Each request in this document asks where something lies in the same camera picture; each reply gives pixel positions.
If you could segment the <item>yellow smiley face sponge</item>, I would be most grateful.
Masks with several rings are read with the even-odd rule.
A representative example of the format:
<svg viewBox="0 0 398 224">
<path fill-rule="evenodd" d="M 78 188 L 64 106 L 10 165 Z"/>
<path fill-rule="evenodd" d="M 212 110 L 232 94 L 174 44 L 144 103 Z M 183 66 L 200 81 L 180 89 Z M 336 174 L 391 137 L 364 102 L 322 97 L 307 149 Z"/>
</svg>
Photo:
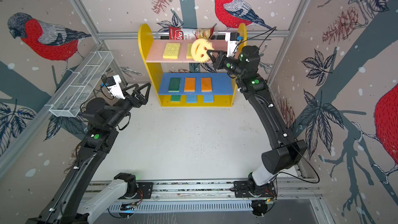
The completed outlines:
<svg viewBox="0 0 398 224">
<path fill-rule="evenodd" d="M 191 46 L 191 56 L 195 62 L 205 63 L 210 60 L 207 52 L 214 50 L 212 43 L 208 39 L 197 39 Z"/>
</svg>

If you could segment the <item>orange sponge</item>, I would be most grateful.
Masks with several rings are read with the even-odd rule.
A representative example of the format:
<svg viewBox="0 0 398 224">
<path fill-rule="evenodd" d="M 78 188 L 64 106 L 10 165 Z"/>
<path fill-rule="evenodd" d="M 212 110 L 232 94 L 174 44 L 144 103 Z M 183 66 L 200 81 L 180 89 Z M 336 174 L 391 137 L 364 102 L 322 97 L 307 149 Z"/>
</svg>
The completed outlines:
<svg viewBox="0 0 398 224">
<path fill-rule="evenodd" d="M 202 92 L 212 92 L 211 77 L 202 77 L 201 78 L 201 91 Z"/>
</svg>

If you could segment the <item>pale yellow sponge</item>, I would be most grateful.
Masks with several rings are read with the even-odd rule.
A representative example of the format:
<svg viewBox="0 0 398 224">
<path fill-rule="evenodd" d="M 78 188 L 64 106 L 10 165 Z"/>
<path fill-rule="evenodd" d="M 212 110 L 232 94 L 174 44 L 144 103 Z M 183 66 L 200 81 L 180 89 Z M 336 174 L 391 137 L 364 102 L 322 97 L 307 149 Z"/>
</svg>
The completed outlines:
<svg viewBox="0 0 398 224">
<path fill-rule="evenodd" d="M 184 92 L 195 92 L 195 85 L 195 77 L 186 77 L 184 81 Z"/>
</svg>

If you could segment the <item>light green sponge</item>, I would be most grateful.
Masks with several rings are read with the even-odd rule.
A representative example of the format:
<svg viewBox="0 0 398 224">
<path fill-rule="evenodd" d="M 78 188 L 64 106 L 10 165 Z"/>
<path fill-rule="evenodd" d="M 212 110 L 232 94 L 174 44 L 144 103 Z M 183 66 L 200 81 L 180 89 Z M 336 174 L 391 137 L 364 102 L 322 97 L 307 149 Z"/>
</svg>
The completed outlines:
<svg viewBox="0 0 398 224">
<path fill-rule="evenodd" d="M 179 103 L 180 101 L 181 101 L 181 96 L 180 95 L 172 95 L 171 96 L 171 102 Z"/>
</svg>

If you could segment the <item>dark green sponge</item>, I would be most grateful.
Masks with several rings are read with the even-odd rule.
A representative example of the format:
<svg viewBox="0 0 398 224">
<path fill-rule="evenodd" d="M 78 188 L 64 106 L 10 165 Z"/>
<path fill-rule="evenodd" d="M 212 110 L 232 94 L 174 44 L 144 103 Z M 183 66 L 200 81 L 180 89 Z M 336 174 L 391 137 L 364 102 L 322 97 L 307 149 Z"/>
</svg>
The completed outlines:
<svg viewBox="0 0 398 224">
<path fill-rule="evenodd" d="M 181 86 L 181 78 L 173 77 L 170 79 L 168 92 L 179 92 Z"/>
</svg>

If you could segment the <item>blue sponge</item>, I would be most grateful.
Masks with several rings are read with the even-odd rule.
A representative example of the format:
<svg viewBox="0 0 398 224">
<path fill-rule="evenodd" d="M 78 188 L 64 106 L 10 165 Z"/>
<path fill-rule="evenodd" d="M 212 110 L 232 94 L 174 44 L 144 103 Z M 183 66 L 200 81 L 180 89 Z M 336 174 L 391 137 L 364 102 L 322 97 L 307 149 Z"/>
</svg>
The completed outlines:
<svg viewBox="0 0 398 224">
<path fill-rule="evenodd" d="M 187 104 L 196 104 L 198 101 L 197 95 L 187 95 L 186 103 Z"/>
<path fill-rule="evenodd" d="M 204 95 L 203 96 L 203 102 L 204 103 L 213 103 L 214 102 L 214 96 L 213 95 Z"/>
</svg>

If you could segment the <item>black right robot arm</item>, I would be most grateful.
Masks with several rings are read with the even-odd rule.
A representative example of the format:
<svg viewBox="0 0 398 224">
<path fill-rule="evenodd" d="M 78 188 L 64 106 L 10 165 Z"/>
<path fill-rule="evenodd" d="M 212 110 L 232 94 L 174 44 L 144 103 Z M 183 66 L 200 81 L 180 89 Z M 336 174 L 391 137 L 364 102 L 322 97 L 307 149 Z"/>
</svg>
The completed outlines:
<svg viewBox="0 0 398 224">
<path fill-rule="evenodd" d="M 297 140 L 286 126 L 272 100 L 266 80 L 258 73 L 258 47 L 243 47 L 237 59 L 228 57 L 226 52 L 221 50 L 208 50 L 207 54 L 215 68 L 224 69 L 235 77 L 239 92 L 259 116 L 272 148 L 261 155 L 261 165 L 249 174 L 242 196 L 272 196 L 273 180 L 280 172 L 299 163 L 307 150 L 307 144 L 304 140 Z"/>
</svg>

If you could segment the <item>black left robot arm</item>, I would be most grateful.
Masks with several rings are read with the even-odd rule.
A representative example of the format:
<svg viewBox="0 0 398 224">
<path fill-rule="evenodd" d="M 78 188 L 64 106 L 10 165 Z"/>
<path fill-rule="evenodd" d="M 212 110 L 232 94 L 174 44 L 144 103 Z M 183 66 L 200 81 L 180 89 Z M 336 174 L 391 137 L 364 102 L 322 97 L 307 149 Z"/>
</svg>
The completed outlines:
<svg viewBox="0 0 398 224">
<path fill-rule="evenodd" d="M 141 86 L 133 84 L 121 91 L 123 98 L 114 105 L 100 97 L 85 105 L 82 116 L 88 120 L 89 130 L 80 143 L 76 162 L 49 204 L 38 217 L 29 218 L 26 221 L 28 224 L 92 224 L 119 198 L 144 198 L 135 175 L 119 173 L 110 186 L 85 206 L 80 206 L 93 175 L 109 154 L 121 131 L 119 123 L 125 117 L 131 117 L 131 109 L 148 103 L 150 88 L 151 83 Z"/>
</svg>

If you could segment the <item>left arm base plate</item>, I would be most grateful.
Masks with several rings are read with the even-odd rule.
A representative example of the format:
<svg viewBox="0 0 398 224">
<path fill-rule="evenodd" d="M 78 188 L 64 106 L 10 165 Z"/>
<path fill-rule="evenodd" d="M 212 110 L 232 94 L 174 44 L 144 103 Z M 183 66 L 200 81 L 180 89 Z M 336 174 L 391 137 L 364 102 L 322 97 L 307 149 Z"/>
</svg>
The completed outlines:
<svg viewBox="0 0 398 224">
<path fill-rule="evenodd" d="M 128 183 L 126 193 L 121 197 L 121 199 L 150 199 L 152 190 L 152 182 L 137 182 L 135 186 L 133 186 L 132 183 Z"/>
</svg>

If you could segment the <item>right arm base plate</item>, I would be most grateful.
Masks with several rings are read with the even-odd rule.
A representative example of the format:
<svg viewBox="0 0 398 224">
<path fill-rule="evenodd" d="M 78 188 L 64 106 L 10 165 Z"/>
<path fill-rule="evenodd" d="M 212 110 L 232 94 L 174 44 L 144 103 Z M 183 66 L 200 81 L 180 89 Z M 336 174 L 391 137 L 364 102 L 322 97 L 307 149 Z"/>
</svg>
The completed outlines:
<svg viewBox="0 0 398 224">
<path fill-rule="evenodd" d="M 232 191 L 236 198 L 276 198 L 276 188 L 270 182 L 263 186 L 257 186 L 252 181 L 234 181 Z"/>
</svg>

